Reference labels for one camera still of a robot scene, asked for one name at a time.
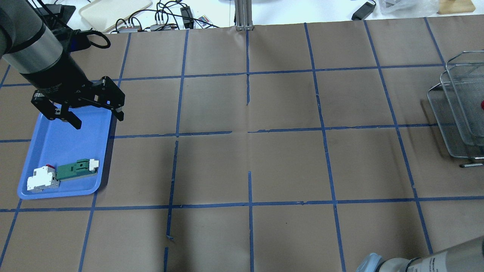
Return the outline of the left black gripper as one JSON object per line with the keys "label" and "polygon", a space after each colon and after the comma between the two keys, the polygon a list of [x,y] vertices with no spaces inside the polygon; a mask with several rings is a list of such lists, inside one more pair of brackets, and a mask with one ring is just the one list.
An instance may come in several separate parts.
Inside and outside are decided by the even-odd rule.
{"label": "left black gripper", "polygon": [[123,91],[109,76],[91,82],[69,55],[61,55],[50,67],[23,77],[36,88],[31,103],[47,119],[60,119],[79,130],[82,121],[69,109],[94,106],[110,110],[120,122],[124,120]]}

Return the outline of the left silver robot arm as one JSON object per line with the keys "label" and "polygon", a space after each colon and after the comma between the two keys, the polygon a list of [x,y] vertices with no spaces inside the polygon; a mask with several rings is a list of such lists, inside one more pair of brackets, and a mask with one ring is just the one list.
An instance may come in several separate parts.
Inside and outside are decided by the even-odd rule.
{"label": "left silver robot arm", "polygon": [[76,129],[82,122],[71,108],[105,108],[123,121],[126,95],[108,76],[91,82],[70,55],[91,46],[109,48],[106,35],[67,25],[51,30],[27,0],[2,0],[0,13],[1,57],[36,88],[31,103],[40,113]]}

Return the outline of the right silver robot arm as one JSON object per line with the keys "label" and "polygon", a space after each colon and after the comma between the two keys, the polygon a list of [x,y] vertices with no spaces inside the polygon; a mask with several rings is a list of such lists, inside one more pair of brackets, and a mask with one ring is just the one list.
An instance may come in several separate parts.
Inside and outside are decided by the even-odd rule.
{"label": "right silver robot arm", "polygon": [[391,258],[371,253],[358,266],[358,272],[482,272],[483,237],[460,243],[423,258]]}

